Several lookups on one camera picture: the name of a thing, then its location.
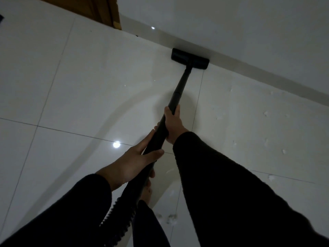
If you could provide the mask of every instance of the hand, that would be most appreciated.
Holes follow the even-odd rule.
[[[174,115],[172,115],[169,107],[165,107],[164,110],[166,116],[166,128],[169,132],[167,141],[170,144],[175,144],[175,141],[181,134],[188,132],[188,130],[183,126],[182,120],[179,118],[181,106],[177,105]]]
[[[160,149],[146,155],[141,155],[154,135],[154,132],[152,130],[141,142],[130,147],[115,162],[96,172],[96,174],[103,176],[109,182],[112,191],[132,180],[145,166],[158,160],[164,154],[164,150]],[[153,170],[150,177],[153,178],[154,176],[155,173]]]

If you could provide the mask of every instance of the bare foot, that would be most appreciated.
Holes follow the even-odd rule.
[[[150,203],[152,195],[152,188],[151,185],[146,185],[142,191],[142,195],[140,197],[140,200],[143,200],[147,205]]]

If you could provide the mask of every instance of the black vacuum hose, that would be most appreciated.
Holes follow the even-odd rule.
[[[193,63],[186,66],[184,74],[171,97],[168,107],[172,114],[175,113],[175,109],[179,104],[179,100],[181,99],[192,67]],[[162,145],[168,136],[165,121],[166,117],[163,115],[156,132],[154,133],[143,154],[147,154],[162,148]],[[155,162],[146,166],[133,180],[128,182],[121,197],[118,198],[115,205],[113,206],[108,218],[103,222],[103,224],[101,224],[99,239],[101,246],[116,246],[127,232],[130,223],[136,213],[139,198],[150,176],[151,170],[153,169],[154,163]]]

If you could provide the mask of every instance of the pant leg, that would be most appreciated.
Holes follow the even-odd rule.
[[[134,247],[170,247],[169,241],[148,205],[140,200],[133,219]]]

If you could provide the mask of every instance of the leg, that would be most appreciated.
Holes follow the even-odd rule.
[[[153,211],[148,207],[151,194],[151,188],[145,187],[138,203],[138,209],[132,223],[134,247],[170,247],[161,225]]]

